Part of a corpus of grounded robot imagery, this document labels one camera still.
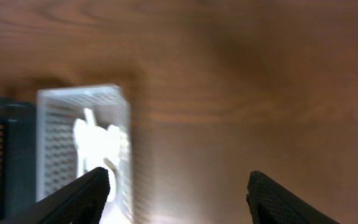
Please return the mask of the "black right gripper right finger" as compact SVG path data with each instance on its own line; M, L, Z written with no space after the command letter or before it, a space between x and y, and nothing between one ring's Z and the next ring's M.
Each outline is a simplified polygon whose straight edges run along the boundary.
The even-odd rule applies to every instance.
M253 224L338 224L259 170L250 173L247 189Z

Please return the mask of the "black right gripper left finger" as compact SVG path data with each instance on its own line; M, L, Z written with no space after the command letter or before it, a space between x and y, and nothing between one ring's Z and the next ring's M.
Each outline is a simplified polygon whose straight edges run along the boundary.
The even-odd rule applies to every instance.
M0 224L98 224L109 191L108 171L97 167Z

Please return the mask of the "white plastic spoon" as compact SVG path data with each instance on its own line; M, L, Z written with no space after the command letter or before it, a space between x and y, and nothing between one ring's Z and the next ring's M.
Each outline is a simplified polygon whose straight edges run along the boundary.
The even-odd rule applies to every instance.
M86 122L82 119L75 119L73 124L73 140L77 151L77 168L76 177L79 178L84 174L84 146L86 137Z
M96 124L93 110L84 109L86 120L86 168L103 167L108 171L110 192L107 202L113 202L117 194L115 162L119 152L119 128L110 124L102 128Z
M99 126L92 126L88 130L88 147L86 148L86 170L90 171L95 167L104 167L114 170L115 167L107 158L108 135L107 129Z
M115 169L121 169L123 163L128 160L129 143L127 134L113 124L107 128L108 135L108 155L107 158L112 162Z

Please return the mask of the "clear plastic basket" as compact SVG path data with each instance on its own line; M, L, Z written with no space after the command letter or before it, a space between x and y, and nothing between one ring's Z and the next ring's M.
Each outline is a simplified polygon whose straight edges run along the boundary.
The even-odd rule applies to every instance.
M73 140L75 119L85 120L93 110L96 124L119 126L128 136L128 160L117 175L117 194L107 202L101 223L133 223L131 108L120 87L113 84L54 88L37 94L36 201L41 201L76 177L77 151Z

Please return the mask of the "black plastic basket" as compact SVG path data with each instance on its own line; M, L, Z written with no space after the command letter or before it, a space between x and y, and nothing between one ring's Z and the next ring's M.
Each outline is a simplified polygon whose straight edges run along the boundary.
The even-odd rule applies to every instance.
M0 221L36 199L36 108L0 98Z

